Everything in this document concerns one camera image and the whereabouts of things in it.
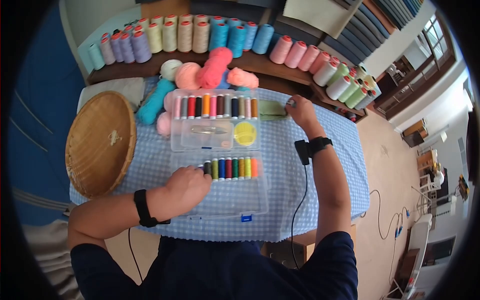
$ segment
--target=green fabric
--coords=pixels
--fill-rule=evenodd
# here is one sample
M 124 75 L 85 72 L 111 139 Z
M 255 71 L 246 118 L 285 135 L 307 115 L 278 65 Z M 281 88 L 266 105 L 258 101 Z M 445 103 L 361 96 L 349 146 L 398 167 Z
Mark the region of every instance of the green fabric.
M 286 120 L 288 119 L 285 108 L 277 101 L 260 99 L 258 103 L 260 121 Z

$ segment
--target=beige floor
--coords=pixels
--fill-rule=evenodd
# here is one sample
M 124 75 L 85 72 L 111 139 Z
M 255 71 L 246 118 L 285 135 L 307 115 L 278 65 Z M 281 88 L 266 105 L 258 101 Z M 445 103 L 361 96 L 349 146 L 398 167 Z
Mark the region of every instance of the beige floor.
M 378 189 L 382 195 L 380 227 L 385 236 L 388 222 L 395 212 L 403 206 L 410 211 L 418 199 L 410 186 L 419 185 L 416 168 L 416 151 L 402 141 L 390 124 L 380 116 L 370 112 L 370 116 L 358 123 L 360 140 L 365 155 L 370 190 Z M 389 288 L 388 273 L 394 247 L 395 224 L 392 225 L 386 240 L 378 233 L 378 197 L 371 197 L 370 209 L 365 218 L 354 220 L 357 224 L 356 257 L 359 270 L 359 299 L 379 299 Z M 407 237 L 407 228 L 411 227 L 415 215 L 409 220 L 404 218 L 404 231 L 396 241 L 393 269 L 403 252 Z M 156 257 L 159 236 L 132 229 L 132 248 L 140 266 L 142 276 L 148 272 Z M 138 272 L 128 246 L 127 231 L 109 239 L 107 247 L 120 267 L 137 283 Z

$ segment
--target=dark blue t-shirt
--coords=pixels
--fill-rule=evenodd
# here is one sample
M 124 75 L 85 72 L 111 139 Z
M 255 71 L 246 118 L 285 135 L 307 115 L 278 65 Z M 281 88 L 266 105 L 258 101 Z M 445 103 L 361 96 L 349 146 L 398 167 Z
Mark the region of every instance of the dark blue t-shirt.
M 102 247 L 81 244 L 71 257 L 85 300 L 357 299 L 353 241 L 340 231 L 326 236 L 300 270 L 261 255 L 253 242 L 162 237 L 140 286 Z

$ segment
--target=woven bamboo tray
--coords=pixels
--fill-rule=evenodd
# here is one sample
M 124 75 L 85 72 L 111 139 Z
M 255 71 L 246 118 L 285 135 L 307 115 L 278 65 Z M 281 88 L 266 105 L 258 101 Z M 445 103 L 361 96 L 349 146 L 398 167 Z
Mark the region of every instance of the woven bamboo tray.
M 65 165 L 73 187 L 89 199 L 112 192 L 127 173 L 136 140 L 133 111 L 122 94 L 92 97 L 67 137 Z

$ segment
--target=black smartwatch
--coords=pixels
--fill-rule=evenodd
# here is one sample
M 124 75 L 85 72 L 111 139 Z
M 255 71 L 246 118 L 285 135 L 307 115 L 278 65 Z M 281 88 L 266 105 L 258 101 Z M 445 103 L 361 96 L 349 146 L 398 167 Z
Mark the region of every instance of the black smartwatch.
M 145 227 L 155 227 L 159 224 L 170 224 L 170 219 L 158 222 L 156 218 L 150 216 L 147 206 L 147 190 L 138 190 L 133 194 L 133 201 L 137 207 L 138 216 L 140 217 L 140 225 Z

